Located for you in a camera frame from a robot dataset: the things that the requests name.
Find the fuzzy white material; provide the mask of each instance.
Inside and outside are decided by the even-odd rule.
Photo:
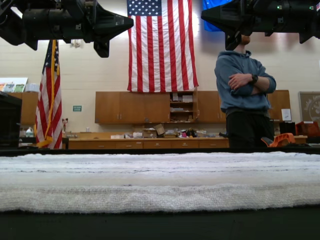
[[[0,211],[185,212],[320,204],[320,155],[0,157]]]

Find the black pants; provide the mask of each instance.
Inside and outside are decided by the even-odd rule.
[[[226,118],[226,131],[230,148],[266,147],[261,140],[274,140],[275,129],[266,116],[247,112],[233,112]]]

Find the blue hoodie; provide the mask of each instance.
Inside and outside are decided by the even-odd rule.
[[[242,109],[248,111],[268,111],[270,103],[267,94],[276,90],[276,80],[266,73],[266,68],[261,62],[250,58],[251,52],[245,54],[236,51],[223,51],[219,54],[215,65],[216,86],[221,97],[221,110],[228,113],[228,109]],[[233,74],[254,74],[259,77],[267,77],[270,80],[270,87],[264,93],[251,95],[253,86],[247,84],[232,90],[229,85],[229,77]]]

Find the countertop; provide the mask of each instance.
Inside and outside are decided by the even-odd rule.
[[[307,136],[294,136],[295,139],[307,139]],[[225,137],[193,137],[193,138],[70,138],[70,142],[99,142],[99,141],[195,141],[195,140],[227,140]]]

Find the wristwatch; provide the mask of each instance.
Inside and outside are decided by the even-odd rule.
[[[258,82],[258,75],[252,74],[252,81],[250,82],[250,84],[254,85],[256,84],[256,82]]]

